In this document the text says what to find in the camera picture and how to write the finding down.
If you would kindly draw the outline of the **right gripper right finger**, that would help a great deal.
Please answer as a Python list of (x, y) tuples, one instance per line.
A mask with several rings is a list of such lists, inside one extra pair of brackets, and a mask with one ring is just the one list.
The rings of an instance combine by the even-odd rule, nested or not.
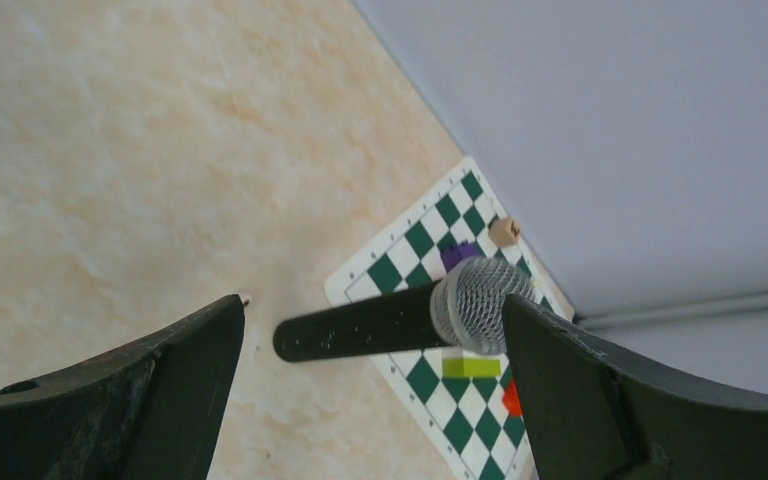
[(511, 295), (503, 326), (542, 479), (768, 479), (768, 394), (704, 379)]

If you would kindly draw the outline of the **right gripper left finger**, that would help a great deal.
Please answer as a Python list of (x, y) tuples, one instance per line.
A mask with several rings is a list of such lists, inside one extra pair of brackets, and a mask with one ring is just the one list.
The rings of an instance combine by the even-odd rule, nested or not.
[(0, 390), (0, 479), (204, 479), (245, 304), (225, 296), (152, 334)]

